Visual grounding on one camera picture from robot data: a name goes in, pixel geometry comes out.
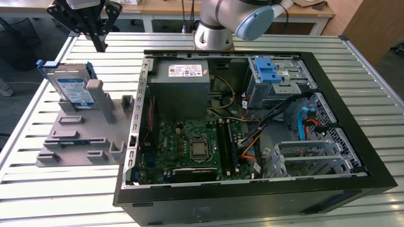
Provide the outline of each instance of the blue drive bay latch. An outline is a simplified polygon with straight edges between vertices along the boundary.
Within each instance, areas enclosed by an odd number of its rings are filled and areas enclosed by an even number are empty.
[[[279,83],[283,81],[276,73],[276,65],[269,58],[255,58],[253,61],[261,83]]]

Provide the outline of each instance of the power supply label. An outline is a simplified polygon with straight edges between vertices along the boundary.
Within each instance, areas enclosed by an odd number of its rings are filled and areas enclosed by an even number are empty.
[[[83,79],[57,79],[59,87],[77,108],[88,108],[95,104],[95,101],[85,90],[85,83]]]
[[[168,67],[169,77],[201,77],[203,65],[171,65]]]

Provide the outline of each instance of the metal table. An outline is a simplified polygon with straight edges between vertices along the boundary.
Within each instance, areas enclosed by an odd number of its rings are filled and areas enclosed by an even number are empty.
[[[56,60],[67,63],[89,60],[112,98],[136,94],[144,49],[192,49],[192,37],[183,34],[112,33],[107,43],[107,53],[97,53],[84,36],[69,37]],[[269,35],[255,42],[235,37],[235,47],[315,53],[399,187],[327,214],[199,225],[403,226],[404,103],[352,44],[331,36]],[[57,93],[44,81],[0,153],[1,226],[132,227],[131,217],[112,206],[117,166],[35,166],[60,109],[57,100]]]

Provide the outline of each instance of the sticker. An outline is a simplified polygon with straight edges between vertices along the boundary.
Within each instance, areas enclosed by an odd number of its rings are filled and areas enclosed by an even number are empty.
[[[169,77],[201,77],[203,65],[171,65],[168,67]]]
[[[84,89],[83,79],[57,79],[60,89],[69,101],[81,109],[89,109],[95,101]]]
[[[279,76],[289,76],[288,70],[277,71]]]
[[[253,169],[255,171],[257,171],[259,174],[261,173],[261,167],[257,163],[253,164]]]
[[[243,109],[247,109],[247,107],[248,107],[248,102],[247,101],[241,101],[241,106],[243,106]]]
[[[271,152],[271,149],[265,148],[264,151],[263,151],[263,155],[269,155],[269,152]]]

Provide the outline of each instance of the blue cable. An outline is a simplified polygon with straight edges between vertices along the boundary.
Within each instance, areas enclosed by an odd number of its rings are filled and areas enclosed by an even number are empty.
[[[297,129],[299,129],[299,135],[300,135],[301,140],[307,140],[305,134],[304,134],[304,129],[303,129],[303,113],[308,113],[308,111],[315,112],[316,109],[311,108],[311,110],[309,110],[307,107],[303,107],[297,113]]]

